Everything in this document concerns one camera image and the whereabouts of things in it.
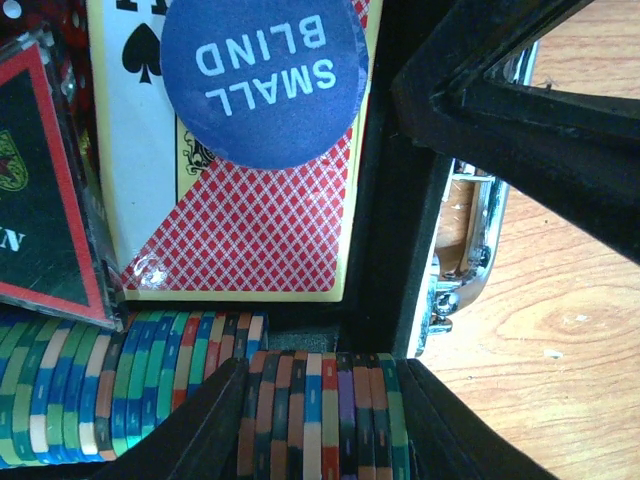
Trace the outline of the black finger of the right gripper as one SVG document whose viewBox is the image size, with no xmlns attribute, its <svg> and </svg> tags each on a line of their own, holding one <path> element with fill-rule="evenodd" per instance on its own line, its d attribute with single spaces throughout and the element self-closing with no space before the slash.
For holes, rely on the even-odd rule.
<svg viewBox="0 0 640 480">
<path fill-rule="evenodd" d="M 524 192 L 630 260 L 639 257 L 639 103 L 519 86 L 508 59 L 580 1 L 456 1 L 392 92 L 404 133 Z"/>
</svg>

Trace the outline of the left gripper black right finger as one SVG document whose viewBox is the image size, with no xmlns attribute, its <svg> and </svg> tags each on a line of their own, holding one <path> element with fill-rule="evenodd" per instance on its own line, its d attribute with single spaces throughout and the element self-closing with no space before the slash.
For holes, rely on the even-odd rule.
<svg viewBox="0 0 640 480">
<path fill-rule="evenodd" d="M 506 441 L 419 360 L 396 362 L 412 479 L 553 479 Z"/>
</svg>

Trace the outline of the small poker chip stack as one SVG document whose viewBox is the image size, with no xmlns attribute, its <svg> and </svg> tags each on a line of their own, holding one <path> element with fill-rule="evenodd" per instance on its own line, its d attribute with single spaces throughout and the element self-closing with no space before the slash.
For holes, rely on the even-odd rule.
<svg viewBox="0 0 640 480">
<path fill-rule="evenodd" d="M 392 355 L 258 351 L 249 360 L 234 478 L 412 478 Z"/>
</svg>

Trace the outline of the red triangular dealer marker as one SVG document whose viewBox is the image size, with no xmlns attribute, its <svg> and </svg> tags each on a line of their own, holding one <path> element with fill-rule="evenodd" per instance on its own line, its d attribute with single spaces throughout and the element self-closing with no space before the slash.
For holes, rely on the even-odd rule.
<svg viewBox="0 0 640 480">
<path fill-rule="evenodd" d="M 101 192 L 48 25 L 1 46 L 1 301 L 120 331 L 126 310 Z"/>
</svg>

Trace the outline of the red playing card box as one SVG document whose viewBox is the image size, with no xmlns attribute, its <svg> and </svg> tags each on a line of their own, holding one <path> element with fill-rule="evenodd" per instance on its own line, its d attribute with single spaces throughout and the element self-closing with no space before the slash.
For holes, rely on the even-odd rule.
<svg viewBox="0 0 640 480">
<path fill-rule="evenodd" d="M 371 85 L 378 1 L 349 1 L 368 78 L 358 115 L 325 154 L 285 169 L 205 148 L 168 98 L 161 36 L 174 1 L 87 5 L 101 181 L 126 296 L 143 301 L 343 298 Z"/>
</svg>

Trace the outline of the blue round dealer button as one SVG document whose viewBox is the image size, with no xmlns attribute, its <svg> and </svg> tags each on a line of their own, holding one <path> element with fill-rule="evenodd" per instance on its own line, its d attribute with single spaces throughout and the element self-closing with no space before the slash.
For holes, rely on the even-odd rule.
<svg viewBox="0 0 640 480">
<path fill-rule="evenodd" d="M 353 125 L 368 49 L 349 1 L 174 1 L 160 45 L 176 115 L 236 165 L 285 169 Z"/>
</svg>

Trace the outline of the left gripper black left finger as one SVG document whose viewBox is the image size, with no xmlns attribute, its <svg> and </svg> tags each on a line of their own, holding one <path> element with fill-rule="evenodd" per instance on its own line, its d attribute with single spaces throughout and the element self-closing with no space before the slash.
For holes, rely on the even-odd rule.
<svg viewBox="0 0 640 480">
<path fill-rule="evenodd" d="M 249 362 L 229 359 L 150 435 L 94 479 L 234 479 Z"/>
</svg>

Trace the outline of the aluminium poker case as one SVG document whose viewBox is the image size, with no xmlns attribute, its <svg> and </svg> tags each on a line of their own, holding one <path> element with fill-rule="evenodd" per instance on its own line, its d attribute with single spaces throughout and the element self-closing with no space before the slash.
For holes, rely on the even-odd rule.
<svg viewBox="0 0 640 480">
<path fill-rule="evenodd" d="M 433 249 L 462 124 L 465 85 L 522 47 L 533 1 L 387 1 L 372 16 L 372 83 L 345 295 L 271 310 L 267 347 L 420 354 L 430 328 Z"/>
</svg>

